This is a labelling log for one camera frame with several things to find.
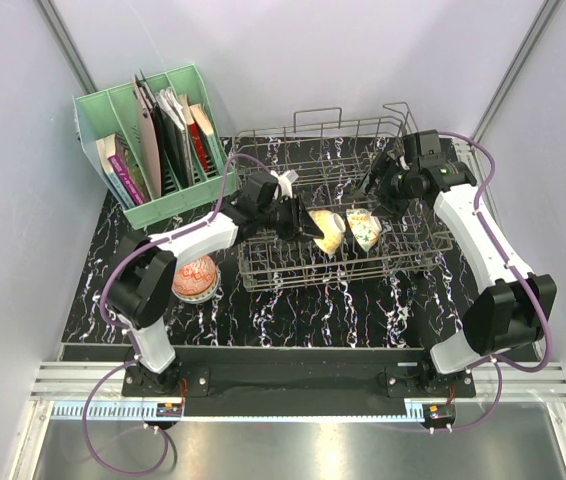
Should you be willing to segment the blue zigzag pattern bowl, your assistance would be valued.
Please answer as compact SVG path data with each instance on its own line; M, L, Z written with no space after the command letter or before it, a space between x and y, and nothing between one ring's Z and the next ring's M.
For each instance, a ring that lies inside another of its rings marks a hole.
M209 255L205 255L177 270L172 283L176 276L214 276L216 272L216 263Z

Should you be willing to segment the yellow checked bowl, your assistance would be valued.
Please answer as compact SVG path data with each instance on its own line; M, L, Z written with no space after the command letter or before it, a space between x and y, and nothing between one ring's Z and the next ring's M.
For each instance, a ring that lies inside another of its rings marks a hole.
M310 213L324 232L324 238L322 240L315 239L314 243L325 254L335 255L345 236L346 225L344 220L340 215L330 210L313 210Z

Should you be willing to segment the grey wire dish rack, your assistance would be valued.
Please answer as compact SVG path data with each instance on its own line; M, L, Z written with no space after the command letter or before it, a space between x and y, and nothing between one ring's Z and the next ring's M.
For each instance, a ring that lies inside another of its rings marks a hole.
M337 107L301 110L290 126L244 130L232 140L242 180L256 171L293 170L293 191L327 232L324 241L286 242L266 231L243 243L238 267L249 291L282 290L367 280L397 271L432 269L452 247L452 235L422 201L397 220L376 212L377 199L355 187L376 155L417 124L405 102L386 103L381 115L345 119Z

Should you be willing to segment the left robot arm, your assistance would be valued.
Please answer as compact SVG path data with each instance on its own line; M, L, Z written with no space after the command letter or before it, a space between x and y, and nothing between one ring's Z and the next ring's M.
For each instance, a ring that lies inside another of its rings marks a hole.
M125 369L136 367L156 395L171 394L179 383L180 362L163 319L179 269L261 230L285 241L324 237L293 193L295 180L294 171L279 176L259 171L201 219L152 238L134 231L121 243L118 264L101 294L104 319L128 331L134 356Z

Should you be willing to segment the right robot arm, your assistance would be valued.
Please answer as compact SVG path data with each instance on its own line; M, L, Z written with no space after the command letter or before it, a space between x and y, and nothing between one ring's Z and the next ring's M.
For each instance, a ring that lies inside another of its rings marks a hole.
M441 138L435 130L396 138L376 155L355 189L357 196L374 197L377 214L392 219L402 217L412 201L424 201L452 233L476 281L479 295L461 329L433 345L418 367L418 387L433 397L487 362L522 370L506 352L538 341L545 352L530 370L543 370L553 356L549 317L557 294L552 276L534 273L485 206L489 182L478 181L466 163L451 159Z

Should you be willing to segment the green floral bowl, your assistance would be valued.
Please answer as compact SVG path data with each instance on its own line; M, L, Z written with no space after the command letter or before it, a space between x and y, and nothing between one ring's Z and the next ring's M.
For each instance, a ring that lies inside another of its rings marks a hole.
M356 243L369 252L379 242L382 233L380 220L364 208L347 209L346 218Z

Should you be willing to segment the plain white bowl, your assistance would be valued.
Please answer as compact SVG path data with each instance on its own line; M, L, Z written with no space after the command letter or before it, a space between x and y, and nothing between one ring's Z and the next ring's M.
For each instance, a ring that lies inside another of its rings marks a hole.
M210 288L208 288L204 292L201 292L201 293L195 294L195 295L180 294L176 290L172 290L172 293L174 294L174 296L178 300L180 300L184 303L201 304L201 303L205 303L205 302L211 300L216 295L217 291L218 291L218 286L211 286Z

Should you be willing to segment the white bowl black stripes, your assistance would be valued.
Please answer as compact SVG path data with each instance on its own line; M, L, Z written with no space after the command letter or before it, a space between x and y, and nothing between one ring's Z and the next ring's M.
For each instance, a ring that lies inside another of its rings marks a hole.
M176 276L172 293L186 303L202 303L209 300L220 284L220 274L214 276Z

